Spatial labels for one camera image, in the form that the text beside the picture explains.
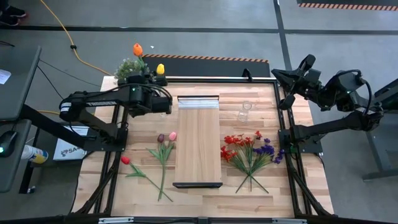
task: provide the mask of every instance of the concrete floor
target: concrete floor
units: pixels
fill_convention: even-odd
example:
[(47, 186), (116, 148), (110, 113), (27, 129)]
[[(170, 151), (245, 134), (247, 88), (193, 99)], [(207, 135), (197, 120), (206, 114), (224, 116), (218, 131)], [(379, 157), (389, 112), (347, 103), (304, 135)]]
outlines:
[[(48, 5), (67, 26), (181, 27), (277, 29), (273, 0), (51, 0)], [(57, 26), (40, 1), (11, 0), (27, 9), (25, 26)], [(299, 8), (295, 0), (280, 0), (285, 29), (310, 30), (397, 30), (398, 12), (350, 11)], [(131, 46), (138, 41), (147, 54), (212, 55), (219, 57), (264, 58), (271, 68), (284, 68), (279, 34), (197, 33), (197, 32), (70, 32), (80, 57), (109, 72), (123, 58), (132, 57)], [(361, 69), (374, 91), (397, 78), (398, 35), (286, 35), (293, 68), (307, 54), (314, 54), (314, 68), (327, 82), (338, 70)], [(41, 59), (100, 85), (103, 74), (81, 64), (61, 31), (0, 30), (0, 39), (17, 47), (41, 45)], [(61, 95), (74, 91), (96, 91), (39, 63)], [(359, 90), (366, 96), (365, 88)], [(37, 110), (58, 110), (60, 98), (37, 71), (27, 103)], [(322, 123), (344, 116), (336, 110), (320, 112), (310, 104), (313, 120)], [(326, 176), (335, 213), (341, 217), (398, 222), (398, 177), (363, 182), (361, 176), (376, 171), (365, 134), (340, 131), (322, 139)], [(21, 164), (18, 186), (22, 178)], [(17, 190), (0, 194), (0, 219), (67, 214), (75, 193), (79, 166), (37, 170), (37, 191), (18, 195)]]

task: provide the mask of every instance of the yellow tulip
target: yellow tulip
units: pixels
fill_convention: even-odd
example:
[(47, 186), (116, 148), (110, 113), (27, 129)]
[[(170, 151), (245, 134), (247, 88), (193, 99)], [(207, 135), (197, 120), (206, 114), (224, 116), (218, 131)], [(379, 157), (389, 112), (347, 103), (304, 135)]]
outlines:
[(163, 75), (164, 74), (164, 65), (163, 64), (159, 64), (156, 68), (156, 73), (158, 75)]

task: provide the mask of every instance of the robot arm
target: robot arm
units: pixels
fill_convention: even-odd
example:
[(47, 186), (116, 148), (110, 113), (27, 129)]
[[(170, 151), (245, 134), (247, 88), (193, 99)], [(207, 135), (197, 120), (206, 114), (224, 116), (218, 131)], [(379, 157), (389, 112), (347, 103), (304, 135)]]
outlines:
[[(309, 139), (311, 136), (343, 129), (370, 131), (377, 127), (383, 117), (382, 108), (379, 105), (371, 106), (371, 89), (367, 81), (362, 78), (361, 71), (339, 71), (323, 86), (319, 81), (321, 72), (312, 69), (314, 62), (315, 57), (308, 55), (295, 70), (273, 69), (271, 71), (287, 93), (285, 99), (279, 102), (279, 108), (282, 110), (291, 108), (295, 100), (294, 95), (299, 94), (306, 100), (316, 103), (321, 111), (330, 110), (336, 105), (337, 110), (352, 111), (352, 113), (343, 119), (309, 127), (292, 126), (290, 128), (290, 142), (296, 144)], [(363, 85), (368, 87), (368, 100), (360, 97), (356, 92)], [(365, 108), (365, 110), (360, 112), (357, 110), (358, 108)]]
[[(163, 81), (153, 83), (167, 85)], [(87, 112), (87, 107), (121, 105), (132, 117), (147, 113), (171, 113), (172, 96), (164, 88), (149, 82), (140, 75), (129, 77), (126, 83), (108, 91), (85, 92), (78, 91), (65, 98), (60, 103), (60, 117), (69, 123), (79, 122), (98, 133), (102, 143), (113, 143), (121, 139), (121, 130), (114, 123), (105, 123)]]

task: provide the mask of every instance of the wooden cutting board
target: wooden cutting board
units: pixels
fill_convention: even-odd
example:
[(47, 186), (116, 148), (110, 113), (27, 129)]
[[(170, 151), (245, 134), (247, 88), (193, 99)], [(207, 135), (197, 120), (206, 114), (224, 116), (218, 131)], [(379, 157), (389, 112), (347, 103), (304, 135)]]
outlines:
[(218, 98), (178, 98), (177, 188), (221, 187)]

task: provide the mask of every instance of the butcher block tabletop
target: butcher block tabletop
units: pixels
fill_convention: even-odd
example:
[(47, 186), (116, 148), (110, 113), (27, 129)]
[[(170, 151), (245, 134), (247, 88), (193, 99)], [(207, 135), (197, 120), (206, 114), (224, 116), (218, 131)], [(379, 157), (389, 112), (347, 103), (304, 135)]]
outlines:
[[(116, 86), (113, 77), (104, 77), (101, 91)], [(279, 151), (277, 131), (280, 129), (277, 116), (273, 84), (257, 83), (169, 83), (165, 87), (173, 96), (172, 114), (146, 114), (128, 118), (129, 135), (123, 156), (140, 168), (151, 180), (160, 186), (162, 165), (147, 150), (157, 148), (159, 134), (168, 136), (178, 128), (178, 95), (219, 95), (220, 96), (220, 143), (224, 137), (232, 134), (253, 136), (260, 131), (271, 140), (275, 153)], [(312, 125), (308, 102), (299, 96), (293, 105), (296, 124)], [(248, 120), (237, 120), (238, 111), (244, 101), (252, 103)], [(113, 107), (98, 107), (95, 116), (110, 123)], [(73, 211), (78, 210), (89, 199), (98, 185), (105, 152), (94, 152), (82, 164), (76, 190)], [(285, 159), (280, 164), (269, 164), (257, 171), (254, 177), (269, 193), (258, 185), (246, 181), (238, 193), (235, 193), (245, 174), (225, 161), (221, 161), (221, 181), (218, 189), (177, 189), (175, 180), (175, 155), (172, 149), (167, 161), (164, 192), (173, 200), (162, 197), (158, 201), (159, 191), (145, 178), (126, 177), (133, 173), (130, 166), (120, 163), (118, 179), (114, 193), (112, 216), (136, 217), (294, 217), (292, 198)], [(330, 213), (333, 207), (329, 196), (328, 184), (320, 159), (313, 154), (302, 154), (303, 167), (308, 188)], [(300, 208), (304, 211), (301, 190), (296, 184)], [(106, 205), (108, 187), (104, 190), (103, 206)]]

